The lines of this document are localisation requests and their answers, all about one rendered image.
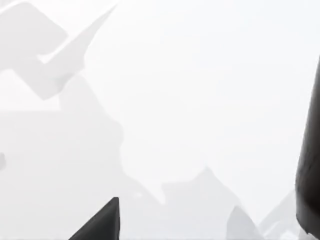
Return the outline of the black cylindrical object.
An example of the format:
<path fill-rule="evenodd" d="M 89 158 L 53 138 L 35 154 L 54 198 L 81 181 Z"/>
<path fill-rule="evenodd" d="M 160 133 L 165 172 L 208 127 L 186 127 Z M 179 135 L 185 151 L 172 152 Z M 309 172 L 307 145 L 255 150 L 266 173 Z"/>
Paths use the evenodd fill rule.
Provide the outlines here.
<path fill-rule="evenodd" d="M 320 57 L 296 170 L 295 197 L 299 225 L 320 240 Z"/>

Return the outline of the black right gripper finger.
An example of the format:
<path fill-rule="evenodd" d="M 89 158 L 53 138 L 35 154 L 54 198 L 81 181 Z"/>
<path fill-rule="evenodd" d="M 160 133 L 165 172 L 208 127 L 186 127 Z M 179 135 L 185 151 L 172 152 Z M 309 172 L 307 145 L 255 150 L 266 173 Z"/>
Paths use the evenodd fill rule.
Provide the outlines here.
<path fill-rule="evenodd" d="M 68 240 L 120 240 L 120 201 L 113 197 Z"/>

